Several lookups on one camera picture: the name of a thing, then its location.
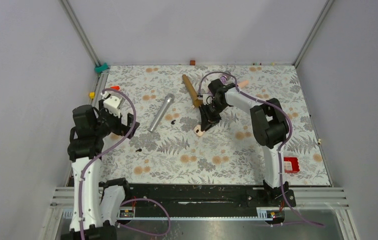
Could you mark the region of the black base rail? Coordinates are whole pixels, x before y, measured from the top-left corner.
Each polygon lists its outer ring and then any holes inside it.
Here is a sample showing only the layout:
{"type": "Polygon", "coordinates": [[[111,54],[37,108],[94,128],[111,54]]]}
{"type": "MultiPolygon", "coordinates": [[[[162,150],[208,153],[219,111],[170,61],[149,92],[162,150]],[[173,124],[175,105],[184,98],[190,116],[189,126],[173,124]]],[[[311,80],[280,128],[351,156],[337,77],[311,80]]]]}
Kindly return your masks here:
{"type": "Polygon", "coordinates": [[[282,193],[255,185],[130,184],[128,203],[138,218],[256,217],[258,208],[282,210],[282,193]]]}

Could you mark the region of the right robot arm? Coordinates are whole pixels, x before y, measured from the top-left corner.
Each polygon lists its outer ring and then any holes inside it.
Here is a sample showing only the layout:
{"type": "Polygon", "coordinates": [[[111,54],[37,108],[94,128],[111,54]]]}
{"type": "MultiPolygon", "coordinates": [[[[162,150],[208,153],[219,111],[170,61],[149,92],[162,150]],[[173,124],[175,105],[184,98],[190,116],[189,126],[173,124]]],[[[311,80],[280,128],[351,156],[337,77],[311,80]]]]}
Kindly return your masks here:
{"type": "Polygon", "coordinates": [[[225,85],[220,79],[208,85],[212,100],[199,106],[201,123],[194,128],[200,137],[222,119],[220,114],[227,107],[236,107],[250,116],[252,134],[262,147],[264,157],[264,201],[270,206],[292,207],[289,183],[283,180],[283,146],[290,132],[287,118],[276,98],[257,101],[240,92],[234,83],[225,85]]]}

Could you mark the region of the pink microphone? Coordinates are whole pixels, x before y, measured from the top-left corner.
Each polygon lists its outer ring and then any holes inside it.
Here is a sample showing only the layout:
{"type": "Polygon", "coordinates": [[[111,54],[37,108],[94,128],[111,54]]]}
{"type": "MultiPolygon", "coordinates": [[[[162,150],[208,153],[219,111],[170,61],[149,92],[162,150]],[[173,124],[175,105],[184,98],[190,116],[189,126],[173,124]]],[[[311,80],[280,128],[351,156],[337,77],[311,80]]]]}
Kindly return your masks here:
{"type": "Polygon", "coordinates": [[[250,82],[248,80],[241,81],[237,84],[238,88],[243,89],[246,87],[250,82]]]}

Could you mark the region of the floral table mat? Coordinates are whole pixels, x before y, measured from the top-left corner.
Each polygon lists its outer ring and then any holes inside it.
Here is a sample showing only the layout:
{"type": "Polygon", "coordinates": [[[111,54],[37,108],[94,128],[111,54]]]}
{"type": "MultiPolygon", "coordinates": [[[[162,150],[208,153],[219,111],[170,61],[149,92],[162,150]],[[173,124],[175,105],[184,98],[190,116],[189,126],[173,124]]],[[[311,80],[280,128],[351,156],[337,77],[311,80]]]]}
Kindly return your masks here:
{"type": "Polygon", "coordinates": [[[105,85],[119,86],[136,108],[140,123],[134,137],[102,158],[102,181],[126,178],[131,183],[235,184],[263,182],[263,149],[253,136],[251,118],[228,107],[221,121],[203,136],[194,128],[201,121],[183,83],[187,75],[195,88],[230,72],[239,82],[248,80],[243,91],[262,100],[276,98],[288,114],[293,134],[284,155],[298,158],[300,172],[285,174],[290,185],[328,186],[328,176],[301,85],[293,66],[267,65],[115,65],[105,85]],[[175,96],[154,132],[151,122],[167,94],[175,96]]]}

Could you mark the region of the purple glitter microphone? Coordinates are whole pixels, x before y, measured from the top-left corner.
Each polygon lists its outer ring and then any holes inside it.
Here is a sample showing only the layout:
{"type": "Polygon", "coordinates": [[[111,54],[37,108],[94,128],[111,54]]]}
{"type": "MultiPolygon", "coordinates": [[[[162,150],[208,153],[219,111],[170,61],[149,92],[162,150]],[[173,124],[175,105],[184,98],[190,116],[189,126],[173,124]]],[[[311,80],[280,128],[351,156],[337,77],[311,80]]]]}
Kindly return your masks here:
{"type": "Polygon", "coordinates": [[[220,74],[219,80],[222,84],[226,85],[228,80],[231,79],[231,73],[228,71],[222,72],[220,74]]]}

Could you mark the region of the red box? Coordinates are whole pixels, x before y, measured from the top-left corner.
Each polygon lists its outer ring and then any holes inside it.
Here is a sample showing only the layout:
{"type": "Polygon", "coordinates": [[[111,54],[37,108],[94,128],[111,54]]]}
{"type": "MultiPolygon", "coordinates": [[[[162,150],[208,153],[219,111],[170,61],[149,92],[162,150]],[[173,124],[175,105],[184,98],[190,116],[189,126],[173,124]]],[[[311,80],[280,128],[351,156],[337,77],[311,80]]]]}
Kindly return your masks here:
{"type": "Polygon", "coordinates": [[[300,172],[299,160],[297,157],[285,156],[283,158],[284,172],[287,174],[297,174],[300,172]]]}

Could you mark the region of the beige charging case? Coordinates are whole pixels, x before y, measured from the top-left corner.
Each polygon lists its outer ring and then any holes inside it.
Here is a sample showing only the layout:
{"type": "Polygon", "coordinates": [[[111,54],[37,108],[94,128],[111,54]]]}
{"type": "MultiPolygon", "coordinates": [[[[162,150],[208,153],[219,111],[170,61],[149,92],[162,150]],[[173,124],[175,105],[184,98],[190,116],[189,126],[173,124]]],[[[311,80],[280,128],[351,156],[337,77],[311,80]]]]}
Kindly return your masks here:
{"type": "Polygon", "coordinates": [[[194,133],[198,136],[198,137],[202,137],[205,132],[201,130],[201,126],[200,125],[196,125],[193,129],[194,133]]]}

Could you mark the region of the teal corner clip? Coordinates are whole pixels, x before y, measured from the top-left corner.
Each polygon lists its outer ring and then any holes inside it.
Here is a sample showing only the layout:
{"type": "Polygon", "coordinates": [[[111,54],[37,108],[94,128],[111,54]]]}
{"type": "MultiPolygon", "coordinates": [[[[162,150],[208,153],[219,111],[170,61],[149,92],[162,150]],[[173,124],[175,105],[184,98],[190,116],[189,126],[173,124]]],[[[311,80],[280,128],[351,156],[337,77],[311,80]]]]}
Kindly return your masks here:
{"type": "Polygon", "coordinates": [[[106,62],[104,62],[102,65],[100,65],[100,66],[96,66],[96,67],[94,68],[94,71],[95,71],[97,74],[100,74],[100,73],[102,73],[103,71],[108,70],[108,69],[109,69],[109,65],[108,65],[106,62]]]}

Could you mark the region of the silver microphone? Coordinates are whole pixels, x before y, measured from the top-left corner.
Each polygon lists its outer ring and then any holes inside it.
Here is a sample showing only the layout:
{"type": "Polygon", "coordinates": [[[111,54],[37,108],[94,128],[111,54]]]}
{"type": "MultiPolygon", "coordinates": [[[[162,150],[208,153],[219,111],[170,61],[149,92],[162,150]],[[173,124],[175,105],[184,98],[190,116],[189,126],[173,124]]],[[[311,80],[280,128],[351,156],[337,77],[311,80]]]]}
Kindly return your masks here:
{"type": "Polygon", "coordinates": [[[170,105],[174,102],[174,100],[175,100],[175,96],[172,93],[169,93],[165,96],[159,110],[157,111],[153,121],[151,122],[148,128],[148,131],[150,133],[153,133],[157,129],[165,113],[169,109],[170,105]]]}

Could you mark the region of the red triangle block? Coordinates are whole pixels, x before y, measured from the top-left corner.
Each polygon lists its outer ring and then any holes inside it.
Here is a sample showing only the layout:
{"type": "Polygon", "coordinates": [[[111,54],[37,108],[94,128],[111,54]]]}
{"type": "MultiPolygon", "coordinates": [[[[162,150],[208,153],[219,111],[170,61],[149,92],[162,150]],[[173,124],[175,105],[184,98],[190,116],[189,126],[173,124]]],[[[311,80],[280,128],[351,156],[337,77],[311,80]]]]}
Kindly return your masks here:
{"type": "Polygon", "coordinates": [[[118,85],[111,86],[110,88],[113,89],[113,90],[115,90],[115,91],[119,91],[120,90],[120,87],[118,85]]]}

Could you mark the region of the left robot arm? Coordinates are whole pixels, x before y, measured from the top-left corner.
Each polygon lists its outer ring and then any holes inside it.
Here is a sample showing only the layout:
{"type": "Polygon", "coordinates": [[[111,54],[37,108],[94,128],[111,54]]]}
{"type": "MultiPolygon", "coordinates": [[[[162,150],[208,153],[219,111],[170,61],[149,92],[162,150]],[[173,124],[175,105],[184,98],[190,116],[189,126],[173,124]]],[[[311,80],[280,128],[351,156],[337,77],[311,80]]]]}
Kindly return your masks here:
{"type": "Polygon", "coordinates": [[[132,200],[129,182],[116,178],[100,182],[104,138],[110,134],[131,139],[139,122],[132,113],[122,123],[120,111],[124,100],[116,96],[101,99],[99,107],[89,104],[72,111],[74,127],[70,130],[67,153],[73,177],[73,211],[69,232],[62,240],[113,240],[117,237],[115,223],[120,205],[132,200]]]}

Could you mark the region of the gold microphone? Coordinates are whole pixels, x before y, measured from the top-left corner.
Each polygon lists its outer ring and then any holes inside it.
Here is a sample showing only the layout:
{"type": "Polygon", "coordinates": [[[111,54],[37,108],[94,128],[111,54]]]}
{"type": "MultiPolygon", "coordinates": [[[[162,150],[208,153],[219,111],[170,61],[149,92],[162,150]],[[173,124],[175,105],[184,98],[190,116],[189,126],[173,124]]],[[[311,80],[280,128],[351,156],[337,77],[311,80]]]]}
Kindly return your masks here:
{"type": "Polygon", "coordinates": [[[195,88],[194,86],[192,85],[191,81],[189,80],[188,76],[183,74],[182,75],[182,81],[189,93],[189,96],[192,100],[192,105],[195,107],[195,108],[199,108],[202,104],[203,104],[203,101],[201,99],[199,99],[198,97],[198,94],[197,92],[195,91],[195,88]]]}

